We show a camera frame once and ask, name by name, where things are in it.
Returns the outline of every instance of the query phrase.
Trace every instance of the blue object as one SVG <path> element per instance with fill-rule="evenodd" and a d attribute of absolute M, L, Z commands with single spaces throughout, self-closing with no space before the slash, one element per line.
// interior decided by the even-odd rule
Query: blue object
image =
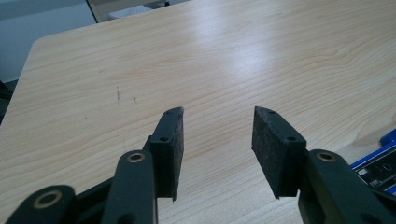
<path fill-rule="evenodd" d="M 367 185 L 396 192 L 396 129 L 380 139 L 381 148 L 350 165 Z"/>

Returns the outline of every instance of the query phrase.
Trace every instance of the round hole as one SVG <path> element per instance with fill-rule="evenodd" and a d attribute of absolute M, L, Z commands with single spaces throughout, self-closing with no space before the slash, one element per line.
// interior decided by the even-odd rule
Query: round hole
<path fill-rule="evenodd" d="M 392 171 L 392 167 L 389 164 L 383 164 L 382 167 L 387 171 Z"/>
<path fill-rule="evenodd" d="M 128 162 L 139 162 L 145 159 L 145 154 L 142 153 L 134 153 L 128 157 Z"/>
<path fill-rule="evenodd" d="M 43 193 L 33 202 L 33 208 L 42 209 L 53 206 L 62 199 L 62 193 L 55 189 L 47 193 Z"/>
<path fill-rule="evenodd" d="M 317 157 L 323 161 L 335 161 L 335 157 L 327 152 L 319 152 Z"/>
<path fill-rule="evenodd" d="M 121 217 L 119 217 L 118 224 L 134 224 L 134 221 L 136 220 L 134 214 L 129 213 L 125 214 Z"/>
<path fill-rule="evenodd" d="M 371 214 L 368 213 L 362 213 L 361 214 L 361 220 L 363 220 L 365 223 L 371 223 L 371 224 L 380 224 L 382 221 L 378 218 L 375 217 Z"/>

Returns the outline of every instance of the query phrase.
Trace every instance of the light wood tabletop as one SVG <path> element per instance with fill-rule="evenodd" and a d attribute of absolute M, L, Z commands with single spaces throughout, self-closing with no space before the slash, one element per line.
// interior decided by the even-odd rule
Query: light wood tabletop
<path fill-rule="evenodd" d="M 254 106 L 352 162 L 396 122 L 394 0 L 192 0 L 32 46 L 0 128 L 0 221 L 38 189 L 114 175 L 184 106 L 177 200 L 160 223 L 299 223 L 251 148 Z"/>

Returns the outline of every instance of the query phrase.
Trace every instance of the pen mark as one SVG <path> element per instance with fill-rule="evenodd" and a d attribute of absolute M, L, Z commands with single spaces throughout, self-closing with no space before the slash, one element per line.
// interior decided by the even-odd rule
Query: pen mark
<path fill-rule="evenodd" d="M 120 90 L 119 90 L 119 87 L 117 87 L 117 100 L 118 100 L 118 101 L 120 100 Z"/>

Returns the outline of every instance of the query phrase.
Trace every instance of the wooden table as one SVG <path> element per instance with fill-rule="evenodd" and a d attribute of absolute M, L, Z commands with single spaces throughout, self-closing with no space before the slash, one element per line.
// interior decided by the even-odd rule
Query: wooden table
<path fill-rule="evenodd" d="M 348 161 L 396 121 L 396 2 L 195 0 L 44 37 L 0 130 L 4 222 L 32 192 L 114 174 L 185 107 L 177 201 L 161 223 L 298 223 L 250 149 L 255 105 Z"/>

